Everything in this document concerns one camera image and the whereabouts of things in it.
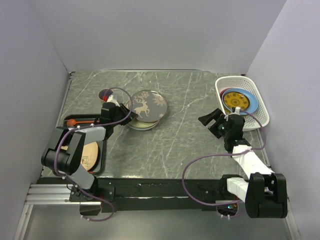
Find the red-brown scalloped plate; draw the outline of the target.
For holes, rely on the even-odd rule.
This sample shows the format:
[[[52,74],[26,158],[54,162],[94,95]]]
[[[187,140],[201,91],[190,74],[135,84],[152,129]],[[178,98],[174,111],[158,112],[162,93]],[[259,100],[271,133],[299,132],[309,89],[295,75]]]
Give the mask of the red-brown scalloped plate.
[[[223,98],[223,94],[225,93],[225,91],[227,91],[227,90],[229,90],[229,89],[230,89],[230,88],[226,88],[226,89],[223,89],[223,90],[220,92],[219,96],[220,96],[221,99]]]

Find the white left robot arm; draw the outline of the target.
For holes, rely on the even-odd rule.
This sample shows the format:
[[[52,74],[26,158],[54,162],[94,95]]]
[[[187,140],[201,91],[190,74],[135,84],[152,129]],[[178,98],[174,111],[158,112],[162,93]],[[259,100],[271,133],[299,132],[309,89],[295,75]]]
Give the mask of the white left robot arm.
[[[122,103],[106,102],[100,115],[89,125],[73,128],[56,127],[41,156],[41,164],[58,176],[66,177],[81,189],[81,195],[88,201],[95,200],[100,193],[98,180],[81,164],[83,148],[93,142],[106,141],[113,134],[114,127],[126,125],[138,115]]]

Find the yellow patterned plate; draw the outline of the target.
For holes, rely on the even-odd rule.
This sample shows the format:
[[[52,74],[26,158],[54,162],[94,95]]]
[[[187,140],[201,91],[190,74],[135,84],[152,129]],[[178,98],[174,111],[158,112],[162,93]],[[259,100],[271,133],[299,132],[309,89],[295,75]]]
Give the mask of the yellow patterned plate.
[[[250,107],[249,98],[240,92],[230,91],[222,96],[222,103],[228,110],[240,107],[242,110],[247,110]]]

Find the blue plastic plate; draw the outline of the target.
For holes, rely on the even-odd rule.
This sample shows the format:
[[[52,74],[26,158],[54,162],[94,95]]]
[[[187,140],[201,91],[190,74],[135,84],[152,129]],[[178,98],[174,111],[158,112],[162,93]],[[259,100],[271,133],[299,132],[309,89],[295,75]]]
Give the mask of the blue plastic plate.
[[[247,110],[241,109],[241,112],[240,112],[241,115],[246,116],[247,115],[246,112],[253,114],[258,109],[258,106],[259,106],[258,99],[251,92],[249,92],[245,89],[242,89],[242,88],[230,88],[227,91],[225,91],[224,94],[226,94],[228,92],[239,92],[239,93],[246,95],[249,98],[250,106]],[[223,104],[223,106],[228,114],[231,113],[232,110],[228,110],[224,104]]]

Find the clear glass plate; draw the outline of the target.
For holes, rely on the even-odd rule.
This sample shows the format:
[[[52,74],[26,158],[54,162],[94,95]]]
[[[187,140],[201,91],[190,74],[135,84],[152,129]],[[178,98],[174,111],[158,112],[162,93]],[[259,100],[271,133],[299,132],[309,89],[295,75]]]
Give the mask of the clear glass plate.
[[[155,90],[141,90],[132,96],[132,110],[137,120],[153,123],[165,116],[169,109],[166,98]]]

